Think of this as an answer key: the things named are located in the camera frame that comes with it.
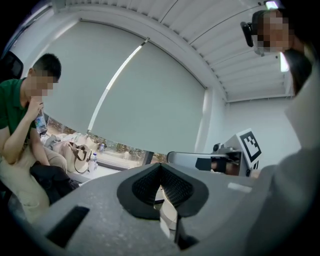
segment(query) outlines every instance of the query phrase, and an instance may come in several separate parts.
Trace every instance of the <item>white ceiling panel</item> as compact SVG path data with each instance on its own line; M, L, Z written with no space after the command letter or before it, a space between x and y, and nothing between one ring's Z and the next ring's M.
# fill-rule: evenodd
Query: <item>white ceiling panel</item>
M212 77L220 81L227 102L263 94L265 98L278 97L285 88L280 58L276 58L277 54L255 54L240 26L243 21L250 22L254 12L266 9L263 1L68 0L67 6L82 3L127 8L174 31L207 63Z

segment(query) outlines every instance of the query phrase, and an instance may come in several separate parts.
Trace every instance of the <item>short black hair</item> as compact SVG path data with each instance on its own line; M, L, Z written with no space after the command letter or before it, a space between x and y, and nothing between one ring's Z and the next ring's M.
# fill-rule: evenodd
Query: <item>short black hair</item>
M53 53L46 53L41 56L33 65L35 70L48 71L49 75L55 77L57 80L61 76L61 63L56 55Z

